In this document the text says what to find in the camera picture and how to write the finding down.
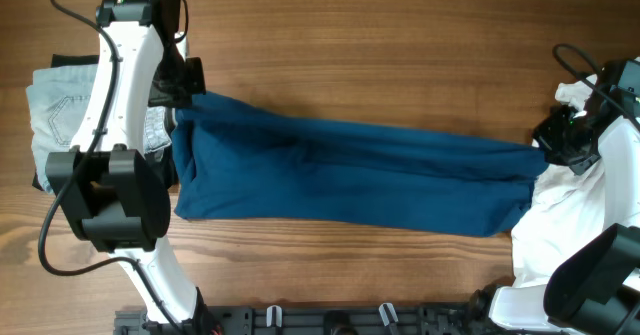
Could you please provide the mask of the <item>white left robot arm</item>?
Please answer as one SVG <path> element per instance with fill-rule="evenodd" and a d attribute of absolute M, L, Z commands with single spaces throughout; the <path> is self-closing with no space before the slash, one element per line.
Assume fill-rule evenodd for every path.
<path fill-rule="evenodd" d="M 120 263 L 147 307 L 152 334 L 208 334 L 214 318 L 179 265 L 167 237 L 171 204 L 166 185 L 144 157 L 150 107 L 184 108 L 204 91 L 202 63 L 177 45 L 188 26 L 185 0 L 103 0 L 91 27 L 100 36 L 97 76 L 82 123 L 65 152 L 47 158 L 56 198 L 38 240 L 51 274 L 46 238 L 56 211 L 74 235 Z"/>

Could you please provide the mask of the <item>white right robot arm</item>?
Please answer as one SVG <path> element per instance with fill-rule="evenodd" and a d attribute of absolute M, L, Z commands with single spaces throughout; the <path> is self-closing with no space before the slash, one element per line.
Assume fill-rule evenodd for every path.
<path fill-rule="evenodd" d="M 639 62 L 556 98 L 533 132 L 549 167 L 512 230 L 516 280 L 487 317 L 516 334 L 639 335 Z"/>

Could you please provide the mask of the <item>blue t-shirt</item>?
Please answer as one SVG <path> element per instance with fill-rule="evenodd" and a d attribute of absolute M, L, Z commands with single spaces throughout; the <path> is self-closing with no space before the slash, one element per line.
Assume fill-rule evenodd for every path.
<path fill-rule="evenodd" d="M 207 93 L 176 113 L 184 219 L 293 218 L 488 237 L 530 209 L 534 147 L 288 117 Z"/>

